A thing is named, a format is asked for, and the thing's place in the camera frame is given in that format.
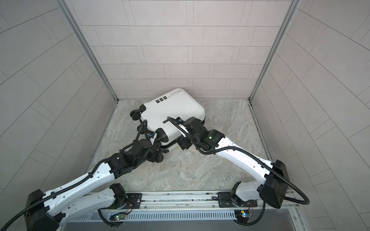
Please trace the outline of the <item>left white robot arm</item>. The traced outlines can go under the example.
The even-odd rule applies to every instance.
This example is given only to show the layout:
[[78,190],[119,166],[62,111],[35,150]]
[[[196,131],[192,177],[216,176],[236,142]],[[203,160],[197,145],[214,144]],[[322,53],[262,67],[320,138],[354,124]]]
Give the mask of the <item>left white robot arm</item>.
[[32,192],[24,214],[28,231],[56,231],[69,219],[96,209],[117,209],[133,202],[123,186],[114,183],[108,188],[90,194],[93,189],[132,172],[146,161],[160,163],[163,151],[159,142],[136,140],[129,151],[120,150],[99,161],[88,173],[53,190]]

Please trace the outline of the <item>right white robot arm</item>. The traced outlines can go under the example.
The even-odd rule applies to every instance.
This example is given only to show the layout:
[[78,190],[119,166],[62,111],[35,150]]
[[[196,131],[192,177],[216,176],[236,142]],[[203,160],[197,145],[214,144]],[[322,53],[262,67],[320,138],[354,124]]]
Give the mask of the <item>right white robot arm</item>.
[[217,130],[207,130],[195,117],[186,121],[172,117],[167,120],[181,132],[182,137],[176,141],[183,150],[193,145],[201,154],[223,157],[254,177],[253,182],[234,185],[230,196],[235,206],[261,199],[273,208],[281,208],[288,186],[278,178],[284,174],[273,162],[251,154]]

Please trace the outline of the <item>black suitcase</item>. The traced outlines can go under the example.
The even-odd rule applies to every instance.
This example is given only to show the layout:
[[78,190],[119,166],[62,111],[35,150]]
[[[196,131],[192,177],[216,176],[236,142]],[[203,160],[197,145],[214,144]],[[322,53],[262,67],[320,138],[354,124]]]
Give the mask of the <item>black suitcase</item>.
[[140,105],[130,113],[133,120],[147,121],[146,134],[161,152],[169,152],[177,146],[181,132],[167,120],[167,117],[184,122],[195,117],[205,121],[205,109],[181,88],[174,89],[152,101]]

